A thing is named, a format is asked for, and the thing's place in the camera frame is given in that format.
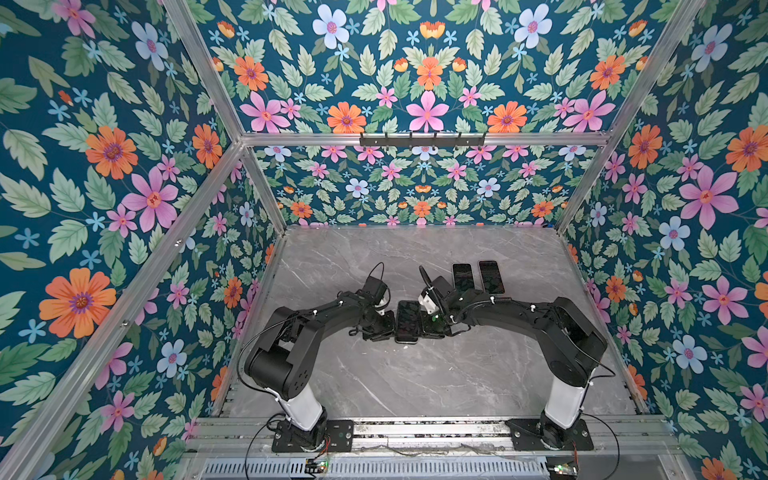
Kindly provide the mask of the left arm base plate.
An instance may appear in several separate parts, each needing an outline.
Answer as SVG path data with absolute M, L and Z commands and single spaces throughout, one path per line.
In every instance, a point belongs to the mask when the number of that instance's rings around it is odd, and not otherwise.
M 312 430 L 304 431 L 288 420 L 278 423 L 273 437 L 273 453 L 350 452 L 355 423 L 352 420 L 320 421 Z

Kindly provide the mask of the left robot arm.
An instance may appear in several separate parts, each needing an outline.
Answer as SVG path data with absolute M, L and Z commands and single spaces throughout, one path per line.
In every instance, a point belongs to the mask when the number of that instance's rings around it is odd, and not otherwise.
M 389 339 L 394 331 L 390 301 L 386 283 L 368 276 L 360 289 L 341 291 L 325 304 L 277 308 L 257 335 L 242 373 L 276 400 L 288 421 L 286 436 L 299 448 L 314 450 L 327 437 L 327 410 L 309 386 L 322 342 L 347 328 L 368 341 Z

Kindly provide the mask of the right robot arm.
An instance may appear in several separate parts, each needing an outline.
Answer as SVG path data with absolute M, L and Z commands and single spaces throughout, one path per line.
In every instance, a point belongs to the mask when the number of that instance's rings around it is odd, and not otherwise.
M 538 342 L 553 375 L 549 398 L 534 436 L 549 449 L 563 448 L 575 433 L 594 371 L 607 349 L 605 337 L 566 297 L 526 302 L 503 293 L 461 290 L 443 277 L 422 275 L 418 297 L 427 336 L 456 336 L 473 327 L 494 327 Z

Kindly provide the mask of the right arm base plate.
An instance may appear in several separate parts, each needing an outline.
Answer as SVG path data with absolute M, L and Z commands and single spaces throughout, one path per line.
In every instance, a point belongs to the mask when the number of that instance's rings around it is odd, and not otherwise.
M 586 422 L 579 418 L 572 427 L 562 428 L 546 416 L 539 419 L 508 419 L 513 447 L 517 451 L 593 451 L 594 443 Z

